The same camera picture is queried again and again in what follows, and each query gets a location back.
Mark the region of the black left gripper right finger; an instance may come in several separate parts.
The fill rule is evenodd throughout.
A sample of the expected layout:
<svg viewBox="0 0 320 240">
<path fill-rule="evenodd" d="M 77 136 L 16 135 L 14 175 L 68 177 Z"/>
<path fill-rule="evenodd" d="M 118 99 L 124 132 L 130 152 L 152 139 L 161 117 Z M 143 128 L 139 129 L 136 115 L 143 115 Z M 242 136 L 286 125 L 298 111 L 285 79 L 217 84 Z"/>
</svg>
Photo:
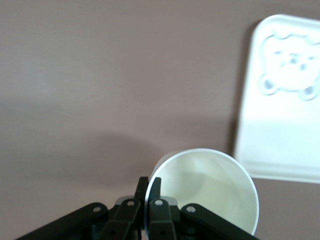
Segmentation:
<svg viewBox="0 0 320 240">
<path fill-rule="evenodd" d="M 149 184 L 147 236 L 150 240 L 255 240 L 256 237 L 207 208 L 189 203 L 182 208 L 161 196 L 160 177 Z"/>
</svg>

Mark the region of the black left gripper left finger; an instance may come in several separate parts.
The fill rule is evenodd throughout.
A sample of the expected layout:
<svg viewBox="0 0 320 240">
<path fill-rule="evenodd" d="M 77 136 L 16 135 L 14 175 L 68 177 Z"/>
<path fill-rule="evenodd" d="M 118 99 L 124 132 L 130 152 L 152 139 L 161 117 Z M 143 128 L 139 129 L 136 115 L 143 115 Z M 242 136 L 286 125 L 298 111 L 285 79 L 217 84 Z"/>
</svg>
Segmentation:
<svg viewBox="0 0 320 240">
<path fill-rule="evenodd" d="M 21 237 L 20 240 L 140 240 L 149 179 L 140 177 L 133 196 L 109 209 L 90 203 Z"/>
</svg>

